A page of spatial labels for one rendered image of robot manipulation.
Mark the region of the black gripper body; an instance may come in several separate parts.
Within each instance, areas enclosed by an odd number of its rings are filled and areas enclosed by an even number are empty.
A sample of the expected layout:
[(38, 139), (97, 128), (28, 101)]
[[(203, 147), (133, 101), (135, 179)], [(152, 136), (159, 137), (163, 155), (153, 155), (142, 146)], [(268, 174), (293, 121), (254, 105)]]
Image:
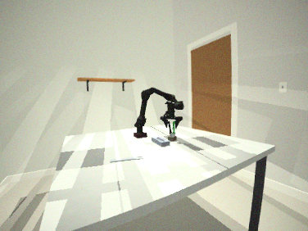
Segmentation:
[[(170, 117), (170, 120), (176, 120), (176, 121), (180, 121), (180, 120), (183, 120), (183, 117), (182, 116), (177, 116), (177, 117), (175, 117), (175, 115), (174, 115), (174, 113), (175, 113), (175, 110), (167, 110), (167, 112), (172, 112), (172, 114), (173, 114), (173, 117)], [(172, 119), (173, 118), (173, 119)], [(160, 120), (165, 120), (164, 119), (164, 116), (161, 116), (160, 117)]]

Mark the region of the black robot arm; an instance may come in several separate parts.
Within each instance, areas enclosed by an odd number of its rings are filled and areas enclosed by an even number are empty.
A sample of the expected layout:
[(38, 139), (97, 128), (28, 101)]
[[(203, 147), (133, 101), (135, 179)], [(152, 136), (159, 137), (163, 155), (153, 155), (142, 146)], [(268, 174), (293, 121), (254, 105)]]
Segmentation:
[[(183, 101), (178, 102), (175, 98), (174, 94), (169, 94), (162, 92), (161, 90), (157, 88), (149, 88), (146, 90), (143, 90), (141, 92), (141, 98), (142, 98), (142, 104), (141, 104), (141, 109), (140, 109), (140, 114), (139, 117), (137, 118), (137, 122), (134, 124), (134, 127), (137, 127), (137, 133), (136, 134), (142, 134), (143, 133), (143, 126), (146, 123), (145, 118), (145, 112), (146, 112), (146, 107), (147, 107), (147, 100), (149, 99), (150, 95), (153, 93), (156, 93), (160, 96), (162, 96), (164, 99), (170, 102), (166, 102), (167, 104), (167, 110), (183, 110), (184, 109), (184, 104)], [(174, 102), (174, 103), (173, 103)], [(164, 119), (169, 119), (170, 117), (173, 117), (172, 112), (165, 112), (163, 115)]]

